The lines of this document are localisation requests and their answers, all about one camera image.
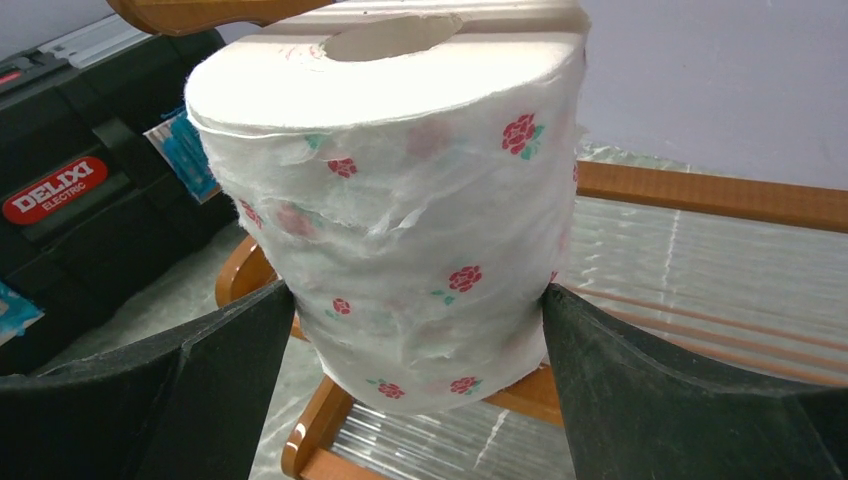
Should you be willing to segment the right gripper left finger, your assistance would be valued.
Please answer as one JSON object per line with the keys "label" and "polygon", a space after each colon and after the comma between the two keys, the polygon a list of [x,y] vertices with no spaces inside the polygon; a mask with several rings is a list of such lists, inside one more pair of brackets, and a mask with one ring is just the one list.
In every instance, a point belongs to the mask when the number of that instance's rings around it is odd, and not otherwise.
{"label": "right gripper left finger", "polygon": [[284,283],[1,381],[5,479],[245,479],[294,317]]}

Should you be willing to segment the white floral paper roll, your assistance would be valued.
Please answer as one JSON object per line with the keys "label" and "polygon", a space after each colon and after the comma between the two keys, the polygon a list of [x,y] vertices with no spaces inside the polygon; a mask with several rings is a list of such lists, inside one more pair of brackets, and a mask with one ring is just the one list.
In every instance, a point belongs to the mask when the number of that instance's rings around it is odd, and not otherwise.
{"label": "white floral paper roll", "polygon": [[214,177],[359,401],[448,410],[541,365],[589,29],[575,1],[343,1],[189,75]]}

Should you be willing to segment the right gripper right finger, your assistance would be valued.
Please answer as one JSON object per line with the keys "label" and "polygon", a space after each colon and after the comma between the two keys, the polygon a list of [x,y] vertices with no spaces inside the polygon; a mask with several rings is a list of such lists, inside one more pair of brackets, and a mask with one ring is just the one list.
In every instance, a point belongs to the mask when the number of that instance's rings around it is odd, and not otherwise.
{"label": "right gripper right finger", "polygon": [[843,479],[847,391],[743,370],[550,285],[543,327],[580,479]]}

